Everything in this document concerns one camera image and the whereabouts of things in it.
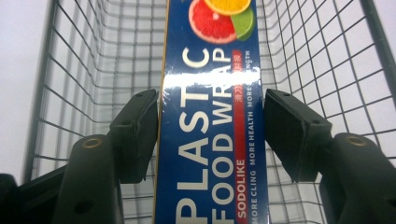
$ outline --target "plastic food wrap box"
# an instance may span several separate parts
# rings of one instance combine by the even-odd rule
[[[168,0],[154,223],[269,223],[256,3],[205,4]]]

